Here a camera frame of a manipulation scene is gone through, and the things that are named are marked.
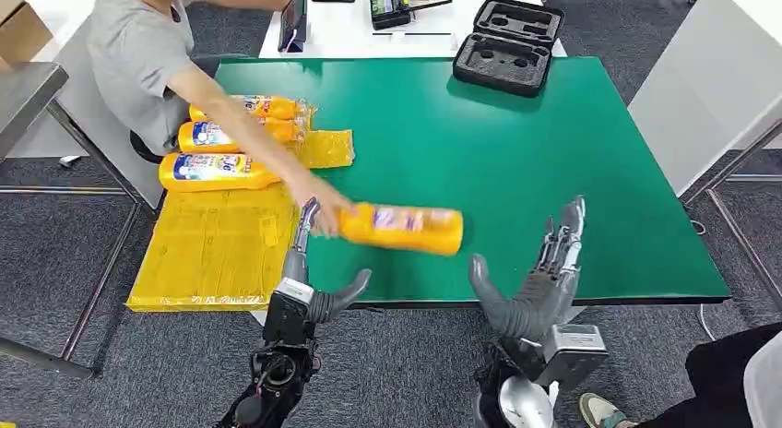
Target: yellow bottle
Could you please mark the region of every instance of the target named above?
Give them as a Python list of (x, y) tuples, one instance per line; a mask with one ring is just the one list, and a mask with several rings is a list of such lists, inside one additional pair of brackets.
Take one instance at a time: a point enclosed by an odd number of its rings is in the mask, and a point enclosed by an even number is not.
[(339, 214), (339, 233), (354, 244), (418, 250), (452, 256), (462, 243), (464, 219), (442, 208), (356, 204), (356, 213)]
[[(281, 121), (274, 117), (258, 118), (259, 124), (277, 140), (294, 142), (304, 139), (302, 118)], [(235, 153), (239, 145), (226, 135), (219, 125), (211, 121), (185, 122), (179, 127), (179, 149), (183, 153)]]
[(259, 190), (279, 182), (261, 162), (243, 154), (169, 154), (160, 163), (158, 176), (173, 192)]
[[(234, 95), (234, 99), (244, 102), (244, 107), (253, 117), (276, 117), (282, 120), (295, 119), (301, 116), (308, 119), (312, 109), (304, 99), (293, 101), (279, 96), (241, 96)], [(207, 114), (190, 105), (190, 120), (207, 121)]]

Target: robotic arm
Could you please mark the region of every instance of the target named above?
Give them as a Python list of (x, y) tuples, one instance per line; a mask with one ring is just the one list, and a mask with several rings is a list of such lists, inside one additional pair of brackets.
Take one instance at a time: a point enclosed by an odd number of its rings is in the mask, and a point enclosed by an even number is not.
[(548, 218), (538, 260), (512, 299), (497, 291), (486, 259), (471, 258), (469, 281), (501, 336), (488, 364), (475, 373), (477, 426), (555, 427), (558, 387), (574, 387), (608, 355), (597, 327), (565, 325), (578, 287), (586, 213), (577, 196), (564, 207), (558, 227)]
[(562, 322), (578, 287), (579, 267), (575, 264), (586, 213), (584, 199), (579, 196), (563, 209), (557, 230), (551, 217), (546, 220), (538, 261), (511, 300), (492, 283), (486, 259), (472, 256), (469, 281), (495, 331), (508, 338), (539, 341), (552, 324)]
[(264, 347), (250, 359), (252, 383), (233, 401), (215, 428), (276, 428), (294, 411), (304, 385), (320, 369), (315, 324), (328, 322), (367, 288), (372, 271), (359, 271), (343, 290), (330, 294), (309, 285), (307, 241), (320, 205), (312, 198), (292, 247), (285, 255), (282, 280), (269, 300)]

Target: shoe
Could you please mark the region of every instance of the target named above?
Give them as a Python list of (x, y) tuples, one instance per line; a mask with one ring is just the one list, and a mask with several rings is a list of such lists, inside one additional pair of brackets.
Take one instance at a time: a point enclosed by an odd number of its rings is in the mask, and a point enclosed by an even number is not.
[(625, 428), (635, 426), (612, 403), (594, 393), (586, 393), (578, 400), (578, 409), (589, 428)]

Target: green table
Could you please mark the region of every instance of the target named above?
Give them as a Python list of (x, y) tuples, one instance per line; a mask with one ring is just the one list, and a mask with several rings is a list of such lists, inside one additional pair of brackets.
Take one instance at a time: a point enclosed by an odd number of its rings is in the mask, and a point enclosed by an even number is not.
[(547, 216), (586, 199), (575, 304), (717, 303), (730, 295), (600, 61), (559, 58), (525, 99), (456, 81), (444, 59), (223, 62), (232, 94), (304, 97), (317, 129), (352, 128), (353, 166), (320, 172), (354, 200), (456, 208), (456, 256), (316, 238), (310, 278), (344, 286), (373, 277), (364, 303), (474, 303), (468, 257), (482, 253), (512, 294), (538, 255)]

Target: person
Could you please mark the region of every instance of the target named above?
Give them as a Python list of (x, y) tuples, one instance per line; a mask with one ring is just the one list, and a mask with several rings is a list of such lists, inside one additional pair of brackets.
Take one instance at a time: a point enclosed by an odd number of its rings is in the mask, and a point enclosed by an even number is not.
[[(215, 61), (199, 66), (191, 58), (194, 39), (184, 1), (96, 0), (87, 46), (106, 105), (151, 152), (163, 155), (172, 151), (187, 104), (194, 104), (246, 154), (277, 174), (300, 206), (317, 198), (321, 204), (317, 226), (334, 235), (338, 210), (351, 209), (350, 201), (304, 168), (250, 117), (242, 103), (222, 90), (213, 79)], [(290, 0), (204, 1), (281, 10)]]
[[(617, 407), (593, 393), (579, 399), (581, 415), (590, 428), (752, 428), (753, 423), (757, 427), (773, 426), (759, 422), (769, 415), (758, 409), (778, 407), (773, 402), (779, 401), (782, 371), (779, 364), (769, 366), (768, 359), (779, 363), (782, 358), (780, 331), (782, 323), (777, 323), (696, 346), (685, 364), (695, 397), (651, 421), (630, 422)], [(772, 384), (769, 389), (745, 388), (747, 384), (768, 388), (768, 383)]]

